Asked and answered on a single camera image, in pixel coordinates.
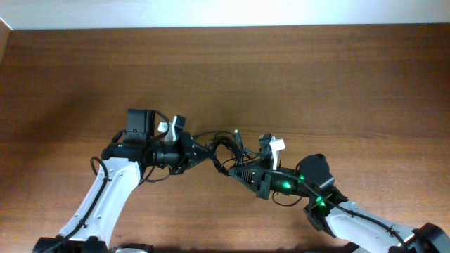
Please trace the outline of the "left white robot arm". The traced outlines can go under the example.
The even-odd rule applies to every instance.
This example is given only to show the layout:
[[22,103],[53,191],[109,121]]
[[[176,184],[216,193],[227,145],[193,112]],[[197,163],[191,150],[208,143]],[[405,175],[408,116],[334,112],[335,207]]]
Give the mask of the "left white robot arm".
[[34,252],[107,252],[120,213],[133,190],[149,180],[146,168],[186,170],[213,156],[183,130],[184,117],[165,118],[157,110],[130,109],[127,127],[116,134],[100,157],[92,157],[96,178],[78,210],[54,238],[42,237]]

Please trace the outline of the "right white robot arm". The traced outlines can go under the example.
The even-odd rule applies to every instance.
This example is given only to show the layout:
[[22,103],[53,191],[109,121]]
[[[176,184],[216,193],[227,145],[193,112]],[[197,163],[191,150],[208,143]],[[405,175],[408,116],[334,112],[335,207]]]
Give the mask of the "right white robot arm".
[[259,159],[229,169],[229,176],[267,199],[281,193],[308,199],[304,213],[310,224],[362,252],[448,252],[449,235],[439,226],[420,228],[394,223],[361,209],[334,185],[326,157],[309,155],[293,169]]

